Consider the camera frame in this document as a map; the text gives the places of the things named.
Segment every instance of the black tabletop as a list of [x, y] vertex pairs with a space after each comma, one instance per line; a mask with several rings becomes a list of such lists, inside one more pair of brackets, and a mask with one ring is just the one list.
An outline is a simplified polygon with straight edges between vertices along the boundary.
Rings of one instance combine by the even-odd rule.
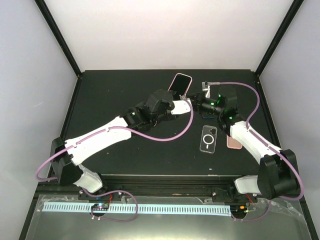
[[[107, 124], [125, 109], [146, 101], [158, 89], [167, 89], [176, 73], [192, 76], [189, 92], [202, 90], [201, 83], [241, 82], [251, 86], [250, 70], [87, 70], [83, 73], [66, 139], [75, 138]], [[254, 109], [255, 94], [243, 86], [234, 86], [238, 110], [248, 117]], [[216, 98], [218, 86], [211, 89]], [[184, 114], [174, 121], [161, 122], [147, 134], [167, 138], [183, 130], [189, 120]], [[215, 119], [204, 119], [195, 113], [186, 134], [171, 142], [155, 142], [140, 136], [116, 143], [88, 158], [83, 165], [103, 175], [151, 176], [238, 176], [258, 174], [258, 164], [244, 149], [227, 148], [227, 136], [217, 132], [215, 152], [199, 150], [204, 125], [215, 126]], [[262, 108], [259, 107], [251, 125], [267, 140], [271, 140]]]

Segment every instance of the pink cable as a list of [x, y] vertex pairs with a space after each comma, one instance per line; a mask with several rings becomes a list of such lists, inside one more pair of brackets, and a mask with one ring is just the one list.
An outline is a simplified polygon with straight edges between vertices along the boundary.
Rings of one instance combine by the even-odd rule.
[[189, 119], [189, 122], [188, 124], [186, 125], [186, 127], [177, 135], [175, 136], [172, 136], [172, 137], [169, 137], [169, 138], [157, 138], [157, 137], [154, 137], [154, 136], [149, 136], [149, 135], [146, 135], [144, 133], [141, 133], [139, 131], [136, 131], [136, 130], [133, 130], [131, 128], [127, 128], [127, 127], [124, 127], [124, 126], [112, 126], [112, 127], [109, 127], [109, 129], [123, 129], [123, 130], [128, 130], [134, 134], [137, 134], [141, 137], [144, 137], [146, 139], [149, 139], [149, 140], [152, 140], [152, 141], [156, 141], [156, 142], [169, 142], [169, 141], [173, 141], [173, 140], [176, 140], [178, 138], [180, 138], [183, 134], [185, 134], [188, 129], [190, 128], [191, 124], [192, 124], [192, 121], [194, 119], [194, 111], [193, 111], [193, 108], [192, 108], [192, 105], [186, 100], [186, 103], [189, 105], [190, 107], [190, 119]]
[[[169, 142], [169, 141], [173, 141], [175, 139], [178, 139], [180, 138], [183, 134], [185, 134], [188, 129], [190, 128], [191, 124], [192, 124], [192, 121], [194, 119], [194, 112], [193, 112], [193, 108], [192, 108], [192, 105], [187, 101], [187, 100], [184, 100], [190, 107], [190, 119], [189, 119], [189, 122], [188, 124], [186, 125], [186, 127], [178, 134], [178, 135], [175, 135], [173, 137], [169, 137], [169, 138], [157, 138], [157, 137], [153, 137], [153, 136], [149, 136], [149, 135], [146, 135], [146, 134], [143, 134], [139, 131], [136, 131], [136, 130], [133, 130], [131, 128], [127, 128], [127, 127], [124, 127], [124, 126], [112, 126], [110, 127], [109, 129], [123, 129], [123, 130], [127, 130], [127, 131], [130, 131], [134, 134], [137, 134], [141, 137], [144, 137], [146, 139], [149, 139], [149, 140], [152, 140], [152, 141], [157, 141], [157, 142]], [[78, 142], [76, 142], [75, 144], [76, 145], [79, 145], [81, 144], [82, 142], [84, 142], [85, 140], [88, 140], [100, 133], [103, 133], [105, 132], [106, 129], [102, 129], [102, 130], [99, 130], [99, 131], [96, 131], [92, 134], [90, 134], [89, 136], [86, 136], [84, 137], [83, 139], [79, 140]], [[56, 176], [52, 176], [52, 177], [48, 177], [48, 178], [41, 178], [39, 177], [39, 172], [44, 168], [44, 166], [46, 164], [48, 164], [51, 160], [53, 160], [54, 158], [58, 157], [59, 155], [63, 154], [64, 152], [68, 151], [69, 149], [72, 149], [74, 148], [74, 146], [69, 146], [65, 149], [62, 149], [61, 151], [57, 152], [56, 154], [52, 155], [50, 158], [48, 158], [43, 164], [41, 164], [41, 166], [37, 169], [37, 171], [35, 172], [35, 178], [38, 179], [39, 182], [46, 182], [46, 181], [51, 181], [51, 180], [56, 180], [58, 179]]]
[[129, 218], [129, 219], [120, 220], [120, 219], [114, 219], [114, 218], [110, 218], [110, 217], [101, 217], [101, 216], [98, 217], [98, 216], [94, 216], [94, 213], [93, 213], [94, 209], [92, 209], [92, 211], [91, 211], [90, 214], [91, 214], [91, 216], [92, 216], [93, 218], [103, 219], [103, 220], [109, 220], [109, 221], [113, 221], [113, 222], [117, 222], [117, 223], [128, 223], [128, 222], [131, 222], [132, 220], [134, 220], [134, 219], [137, 218], [137, 216], [138, 216], [138, 209], [139, 209], [138, 201], [137, 201], [137, 199], [136, 199], [130, 192], [124, 191], [124, 190], [114, 190], [114, 191], [108, 191], [108, 192], [106, 192], [106, 193], [99, 194], [99, 195], [93, 195], [93, 194], [91, 194], [90, 192], [88, 192], [87, 189], [85, 189], [85, 188], [82, 188], [82, 189], [83, 189], [83, 191], [84, 191], [88, 196], [90, 196], [90, 197], [92, 197], [92, 198], [100, 198], [100, 197], [104, 197], [104, 196], [106, 196], [106, 195], [114, 194], [114, 193], [127, 194], [127, 195], [129, 195], [130, 197], [132, 197], [132, 199], [133, 199], [133, 201], [134, 201], [134, 203], [135, 203], [135, 213], [134, 213], [134, 215], [133, 215], [131, 218]]
[[291, 200], [291, 201], [298, 201], [300, 200], [305, 193], [305, 186], [302, 182], [301, 177], [299, 176], [298, 172], [296, 171], [296, 169], [294, 168], [294, 166], [292, 166], [292, 164], [288, 161], [288, 159], [283, 156], [281, 153], [279, 153], [278, 151], [276, 151], [274, 148], [272, 148], [271, 146], [268, 145], [268, 143], [266, 143], [261, 137], [259, 137], [256, 133], [254, 133], [252, 130], [249, 129], [249, 121], [252, 118], [252, 116], [256, 113], [256, 111], [258, 110], [259, 104], [260, 104], [260, 97], [259, 97], [259, 93], [257, 92], [257, 90], [255, 90], [252, 86], [242, 83], [242, 82], [235, 82], [235, 81], [226, 81], [226, 82], [208, 82], [208, 85], [240, 85], [240, 86], [244, 86], [247, 87], [249, 89], [251, 89], [255, 95], [256, 95], [256, 105], [254, 110], [251, 112], [251, 114], [249, 115], [249, 117], [247, 118], [245, 125], [246, 128], [248, 129], [248, 131], [250, 133], [252, 133], [263, 145], [265, 145], [266, 147], [268, 147], [271, 151], [273, 151], [275, 154], [277, 154], [291, 169], [291, 171], [294, 173], [296, 179], [298, 180], [298, 183], [300, 185], [300, 194], [297, 197], [288, 197], [288, 196], [280, 196], [280, 198], [282, 199], [286, 199], [286, 200]]
[[52, 155], [51, 157], [49, 157], [44, 163], [42, 163], [40, 165], [40, 167], [37, 169], [37, 171], [35, 172], [35, 178], [38, 179], [39, 182], [46, 182], [46, 181], [51, 181], [51, 180], [56, 180], [58, 179], [56, 176], [52, 176], [52, 177], [48, 177], [48, 178], [42, 178], [39, 177], [39, 173], [40, 171], [44, 168], [45, 165], [47, 165], [48, 163], [50, 163], [51, 160], [55, 159], [56, 157], [60, 156], [61, 154], [65, 153], [66, 151], [68, 151], [69, 149], [72, 149], [74, 146], [71, 145], [67, 148], [62, 149], [61, 151], [58, 151], [56, 154]]

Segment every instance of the orange wire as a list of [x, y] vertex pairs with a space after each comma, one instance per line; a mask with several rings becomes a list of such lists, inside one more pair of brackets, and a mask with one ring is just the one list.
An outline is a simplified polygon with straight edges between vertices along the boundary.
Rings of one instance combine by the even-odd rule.
[[111, 203], [111, 200], [112, 200], [112, 194], [110, 194], [109, 204]]
[[250, 201], [251, 203], [253, 203], [253, 205], [256, 205], [256, 204], [254, 203], [254, 201], [251, 200], [251, 198], [249, 197], [248, 194], [246, 194], [246, 197], [249, 199], [249, 201]]

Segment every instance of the black frame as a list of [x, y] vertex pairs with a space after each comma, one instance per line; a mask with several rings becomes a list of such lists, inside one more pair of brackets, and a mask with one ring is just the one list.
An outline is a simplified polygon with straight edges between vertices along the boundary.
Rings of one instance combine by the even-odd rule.
[[[74, 73], [77, 76], [77, 82], [75, 85], [75, 89], [71, 98], [71, 102], [66, 114], [66, 118], [62, 127], [62, 131], [60, 136], [62, 137], [62, 139], [65, 139], [66, 137], [66, 132], [68, 130], [68, 126], [69, 126], [69, 121], [76, 103], [76, 99], [78, 96], [78, 92], [80, 89], [80, 85], [82, 82], [82, 72], [80, 70], [80, 68], [78, 67], [78, 64], [76, 62], [76, 60], [74, 59], [62, 33], [60, 32], [53, 16], [50, 13], [50, 10], [48, 8], [48, 6], [46, 5], [44, 0], [34, 0], [35, 3], [37, 4], [38, 8], [40, 9], [44, 19], [46, 20], [47, 24], [49, 25], [51, 31], [53, 32], [57, 42], [59, 43], [63, 53], [65, 54], [67, 60], [69, 61]], [[277, 145], [280, 147], [280, 141], [278, 139], [277, 136], [277, 132], [268, 108], [268, 104], [266, 101], [266, 97], [264, 94], [264, 91], [262, 89], [261, 86], [261, 81], [260, 81], [260, 75], [262, 74], [263, 70], [265, 69], [266, 65], [268, 64], [269, 60], [272, 57], [272, 54], [274, 53], [274, 51], [276, 50], [278, 44], [280, 43], [282, 37], [284, 36], [284, 34], [286, 33], [290, 23], [292, 22], [292, 20], [294, 19], [296, 13], [298, 12], [300, 6], [302, 5], [302, 3], [304, 2], [304, 0], [294, 0], [287, 12], [287, 14], [285, 15], [280, 27], [278, 28], [275, 36], [273, 37], [267, 51], [265, 52], [258, 68], [256, 69], [255, 73], [254, 73], [254, 83], [256, 86], [256, 89], [260, 95], [260, 100], [261, 100], [261, 106], [263, 109], [263, 113], [265, 116], [265, 119], [267, 121], [268, 124], [268, 128], [269, 128], [269, 132], [271, 135], [271, 141], [273, 144]], [[160, 183], [160, 186], [166, 186], [166, 184], [168, 184], [167, 182], [163, 182]], [[114, 183], [115, 186], [117, 187], [122, 187], [121, 186], [121, 182], [115, 182]], [[198, 194], [198, 195], [207, 195], [208, 194], [208, 189], [210, 189], [212, 186], [212, 182], [210, 184], [210, 182], [201, 182], [201, 181], [194, 181], [194, 182], [176, 182], [174, 185], [176, 185], [177, 189], [181, 189], [182, 193], [186, 193], [186, 194]], [[194, 191], [194, 186], [200, 187], [201, 190], [199, 191]], [[27, 236], [27, 232], [28, 232], [28, 228], [30, 226], [30, 222], [33, 216], [33, 212], [37, 203], [37, 200], [39, 198], [39, 195], [43, 195], [43, 194], [67, 194], [67, 195], [79, 195], [79, 188], [76, 186], [67, 186], [67, 187], [61, 187], [59, 186], [57, 183], [55, 182], [41, 182], [38, 184], [34, 197], [31, 201], [31, 205], [30, 205], [30, 209], [28, 211], [28, 214], [26, 216], [26, 220], [24, 223], [24, 226], [22, 228], [21, 231], [21, 235], [19, 239], [25, 239], [25, 237]], [[157, 189], [151, 190], [150, 194], [159, 194], [159, 191]], [[304, 198], [302, 198], [300, 200], [300, 204], [303, 210], [303, 214], [305, 217], [305, 220], [307, 222], [307, 226], [310, 232], [310, 235], [312, 237], [313, 240], [318, 240], [318, 235], [315, 229], [315, 226], [313, 224], [313, 221], [311, 219], [310, 216], [310, 212], [307, 206], [307, 203], [305, 201]]]

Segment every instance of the purple cable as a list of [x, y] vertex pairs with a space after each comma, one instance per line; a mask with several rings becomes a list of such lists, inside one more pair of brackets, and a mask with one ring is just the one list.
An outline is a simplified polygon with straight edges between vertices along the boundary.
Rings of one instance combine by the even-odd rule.
[[96, 131], [96, 132], [90, 134], [89, 136], [84, 137], [84, 138], [81, 139], [80, 141], [77, 141], [75, 144], [78, 145], [78, 144], [84, 142], [85, 140], [88, 140], [89, 138], [92, 138], [93, 136], [98, 135], [98, 134], [100, 134], [100, 133], [103, 133], [103, 132], [105, 132], [105, 131], [106, 131], [106, 129], [102, 129], [102, 130]]
[[[144, 137], [146, 139], [150, 139], [150, 140], [153, 140], [153, 141], [157, 141], [157, 142], [169, 142], [169, 141], [172, 141], [172, 140], [175, 140], [175, 139], [178, 139], [180, 138], [183, 134], [185, 134], [188, 129], [190, 128], [191, 124], [192, 124], [192, 121], [194, 119], [194, 112], [192, 111], [192, 105], [187, 101], [187, 100], [184, 100], [188, 105], [189, 105], [189, 108], [190, 108], [190, 119], [189, 119], [189, 122], [188, 124], [186, 125], [186, 127], [176, 136], [173, 136], [173, 137], [169, 137], [169, 138], [157, 138], [157, 137], [153, 137], [153, 136], [149, 136], [149, 135], [146, 135], [146, 134], [143, 134], [141, 132], [138, 132], [136, 130], [133, 130], [133, 129], [130, 129], [130, 128], [127, 128], [127, 127], [124, 127], [124, 126], [112, 126], [110, 127], [109, 129], [123, 129], [123, 130], [127, 130], [127, 131], [130, 131], [134, 134], [137, 134], [141, 137]], [[90, 134], [89, 136], [86, 136], [84, 137], [83, 139], [79, 140], [78, 142], [76, 142], [75, 144], [76, 145], [79, 145], [81, 144], [82, 142], [84, 142], [85, 140], [88, 140], [90, 138], [92, 138], [93, 136], [95, 135], [98, 135], [100, 133], [103, 133], [105, 132], [106, 129], [102, 129], [102, 130], [99, 130], [99, 131], [96, 131], [92, 134]], [[46, 181], [51, 181], [51, 180], [56, 180], [58, 179], [56, 176], [52, 176], [52, 177], [48, 177], [48, 178], [41, 178], [39, 177], [39, 172], [44, 168], [44, 166], [46, 164], [48, 164], [51, 160], [53, 160], [54, 158], [58, 157], [59, 155], [63, 154], [64, 152], [68, 151], [69, 149], [72, 149], [74, 148], [74, 146], [69, 146], [65, 149], [62, 149], [61, 151], [57, 152], [56, 154], [52, 155], [49, 159], [47, 159], [43, 164], [41, 164], [41, 166], [37, 169], [37, 171], [35, 172], [35, 178], [39, 181], [39, 182], [46, 182]]]
[[208, 83], [209, 86], [211, 85], [240, 85], [240, 86], [244, 86], [247, 87], [249, 89], [251, 89], [255, 95], [256, 95], [256, 105], [254, 110], [252, 111], [252, 113], [249, 115], [249, 117], [247, 118], [245, 125], [246, 128], [248, 129], [248, 131], [250, 133], [252, 133], [263, 145], [265, 145], [266, 147], [268, 147], [271, 151], [273, 151], [275, 154], [277, 154], [291, 169], [291, 171], [294, 173], [296, 179], [298, 180], [298, 183], [300, 185], [300, 194], [297, 197], [288, 197], [288, 196], [280, 196], [280, 198], [282, 199], [286, 199], [286, 200], [291, 200], [291, 201], [298, 201], [300, 200], [304, 193], [305, 193], [305, 186], [302, 182], [301, 177], [299, 176], [298, 172], [296, 171], [296, 169], [294, 168], [294, 166], [292, 166], [292, 164], [288, 161], [288, 159], [283, 156], [281, 153], [279, 153], [278, 151], [276, 151], [274, 148], [272, 148], [271, 146], [268, 145], [268, 143], [266, 143], [261, 137], [259, 137], [255, 132], [253, 132], [252, 130], [249, 129], [249, 121], [252, 118], [252, 116], [256, 113], [256, 111], [258, 110], [259, 104], [260, 104], [260, 97], [259, 97], [259, 93], [257, 92], [257, 90], [255, 90], [252, 86], [245, 84], [245, 83], [241, 83], [241, 82], [235, 82], [235, 81], [226, 81], [226, 82], [209, 82]]
[[136, 199], [130, 192], [128, 192], [128, 191], [124, 191], [124, 190], [114, 190], [114, 191], [108, 191], [108, 192], [106, 192], [106, 193], [99, 194], [99, 195], [93, 195], [93, 194], [91, 194], [90, 192], [88, 192], [87, 189], [85, 189], [85, 188], [82, 188], [82, 189], [83, 189], [83, 191], [84, 191], [88, 196], [90, 196], [90, 197], [92, 197], [92, 198], [100, 198], [100, 197], [104, 197], [104, 196], [106, 196], [106, 195], [114, 194], [114, 193], [127, 194], [127, 195], [129, 195], [130, 197], [132, 197], [132, 199], [133, 199], [133, 201], [134, 201], [134, 203], [135, 203], [135, 213], [134, 213], [134, 215], [133, 215], [131, 218], [129, 218], [129, 219], [120, 220], [120, 219], [114, 219], [114, 218], [110, 218], [110, 217], [97, 217], [97, 216], [94, 216], [94, 213], [93, 213], [94, 209], [92, 209], [92, 211], [91, 211], [91, 216], [92, 216], [93, 218], [97, 218], [97, 219], [100, 218], [100, 219], [103, 219], [103, 220], [109, 220], [109, 221], [113, 221], [113, 222], [117, 222], [117, 223], [128, 223], [128, 222], [131, 222], [132, 220], [136, 219], [136, 217], [138, 216], [138, 202], [137, 202], [137, 199]]
[[299, 173], [297, 172], [297, 170], [295, 170], [294, 166], [292, 166], [292, 164], [288, 161], [288, 159], [283, 156], [280, 152], [278, 152], [277, 150], [275, 150], [272, 146], [269, 147], [269, 149], [274, 152], [275, 154], [277, 154], [291, 169], [291, 171], [293, 172], [293, 174], [295, 175], [296, 179], [299, 182], [300, 185], [300, 194], [297, 197], [288, 197], [288, 196], [280, 196], [280, 198], [285, 199], [285, 200], [291, 200], [291, 201], [298, 201], [300, 200], [305, 193], [305, 186], [302, 182], [301, 177], [299, 176]]
[[[133, 130], [133, 129], [130, 129], [130, 128], [127, 128], [127, 127], [123, 127], [123, 126], [113, 126], [113, 127], [110, 127], [109, 129], [123, 129], [123, 130], [127, 130], [127, 131], [130, 131], [134, 134], [137, 134], [141, 137], [144, 137], [146, 139], [149, 139], [149, 140], [153, 140], [153, 141], [157, 141], [157, 142], [169, 142], [169, 141], [173, 141], [175, 139], [178, 139], [180, 138], [183, 134], [185, 134], [188, 129], [190, 128], [191, 124], [192, 124], [192, 121], [194, 119], [194, 112], [193, 112], [193, 108], [192, 108], [192, 105], [187, 101], [187, 100], [184, 100], [188, 105], [189, 105], [189, 108], [190, 108], [190, 119], [189, 119], [189, 122], [188, 124], [186, 125], [186, 127], [176, 136], [173, 136], [173, 137], [169, 137], [169, 138], [157, 138], [157, 137], [153, 137], [153, 136], [149, 136], [149, 135], [146, 135], [146, 134], [143, 134], [141, 132], [138, 132], [136, 130]], [[103, 133], [105, 132], [106, 129], [102, 129], [102, 130], [99, 130], [97, 132], [94, 132], [92, 134], [90, 134], [89, 136], [86, 136], [84, 137], [83, 139], [79, 140], [78, 142], [76, 142], [75, 144], [76, 145], [79, 145], [81, 144], [82, 142], [84, 142], [85, 140], [88, 140], [90, 138], [92, 138], [93, 136], [96, 136], [100, 133]], [[41, 166], [38, 168], [38, 170], [35, 172], [35, 178], [39, 181], [39, 182], [46, 182], [46, 181], [51, 181], [51, 180], [56, 180], [58, 179], [56, 176], [53, 176], [53, 177], [48, 177], [48, 178], [41, 178], [39, 177], [39, 172], [43, 169], [43, 167], [48, 164], [51, 160], [53, 160], [54, 158], [58, 157], [59, 155], [63, 154], [64, 152], [68, 151], [69, 149], [72, 149], [74, 148], [75, 146], [71, 145], [65, 149], [62, 149], [61, 151], [57, 152], [56, 154], [52, 155], [49, 159], [47, 159], [43, 164], [41, 164]], [[113, 219], [113, 218], [109, 218], [109, 217], [100, 217], [100, 219], [103, 219], [103, 220], [110, 220], [110, 221], [114, 221], [114, 222], [118, 222], [118, 223], [127, 223], [127, 222], [130, 222], [132, 220], [134, 220], [136, 217], [137, 217], [137, 214], [138, 214], [138, 202], [136, 200], [136, 198], [128, 191], [123, 191], [123, 190], [114, 190], [114, 191], [109, 191], [109, 192], [106, 192], [106, 193], [103, 193], [103, 194], [100, 194], [100, 195], [93, 195], [91, 194], [90, 192], [88, 192], [86, 189], [83, 188], [83, 191], [90, 197], [93, 197], [93, 198], [99, 198], [99, 197], [103, 197], [103, 196], [106, 196], [106, 195], [109, 195], [109, 194], [113, 194], [113, 193], [124, 193], [124, 194], [127, 194], [129, 195], [130, 197], [132, 197], [132, 199], [134, 200], [135, 202], [135, 213], [134, 213], [134, 216], [127, 219], [127, 220], [119, 220], [119, 219]], [[95, 218], [96, 216], [93, 215], [93, 210], [91, 211], [91, 216], [93, 218]]]
[[208, 83], [209, 86], [211, 85], [240, 85], [240, 86], [244, 86], [244, 87], [247, 87], [249, 89], [251, 89], [255, 95], [256, 95], [256, 105], [255, 105], [255, 108], [254, 110], [250, 113], [250, 115], [248, 116], [247, 120], [245, 121], [245, 125], [246, 125], [246, 128], [248, 129], [249, 128], [249, 121], [250, 119], [252, 118], [252, 116], [256, 113], [256, 111], [258, 110], [259, 108], [259, 105], [260, 105], [260, 97], [259, 97], [259, 93], [257, 92], [257, 90], [255, 90], [254, 87], [248, 85], [248, 84], [245, 84], [245, 83], [242, 83], [242, 82], [236, 82], [236, 81], [226, 81], [226, 82], [209, 82]]
[[169, 141], [173, 141], [175, 139], [178, 139], [180, 138], [183, 134], [185, 134], [188, 129], [190, 128], [191, 124], [192, 124], [192, 121], [194, 119], [194, 112], [193, 112], [193, 108], [192, 108], [192, 105], [187, 101], [185, 100], [186, 103], [189, 105], [190, 107], [190, 119], [189, 119], [189, 122], [188, 124], [186, 125], [186, 127], [178, 134], [178, 135], [175, 135], [175, 136], [172, 136], [172, 137], [169, 137], [169, 138], [157, 138], [157, 137], [154, 137], [154, 136], [149, 136], [149, 135], [146, 135], [146, 134], [143, 134], [139, 131], [136, 131], [136, 130], [133, 130], [131, 128], [127, 128], [127, 127], [124, 127], [124, 126], [112, 126], [112, 127], [109, 127], [109, 129], [123, 129], [123, 130], [128, 130], [134, 134], [137, 134], [141, 137], [144, 137], [146, 139], [149, 139], [149, 140], [152, 140], [152, 141], [157, 141], [157, 142], [169, 142]]
[[269, 205], [268, 205], [268, 208], [266, 209], [266, 211], [264, 212], [264, 214], [262, 214], [261, 216], [257, 217], [257, 218], [254, 218], [254, 219], [239, 219], [239, 218], [235, 218], [235, 216], [231, 213], [231, 217], [234, 219], [234, 220], [237, 220], [237, 221], [241, 221], [241, 222], [254, 222], [254, 221], [258, 221], [260, 219], [263, 219], [267, 213], [269, 212], [270, 210], [270, 207], [271, 207], [271, 204], [272, 201], [270, 200], [269, 201]]
[[38, 179], [39, 182], [46, 182], [46, 181], [51, 181], [51, 180], [56, 180], [58, 179], [56, 176], [48, 177], [48, 178], [42, 178], [39, 177], [40, 171], [44, 168], [45, 165], [50, 163], [51, 160], [54, 158], [58, 157], [59, 155], [63, 154], [64, 152], [68, 151], [69, 149], [72, 149], [74, 146], [71, 145], [65, 149], [62, 149], [61, 151], [58, 151], [56, 154], [52, 155], [49, 157], [44, 163], [41, 164], [41, 166], [38, 168], [38, 170], [35, 172], [35, 178]]

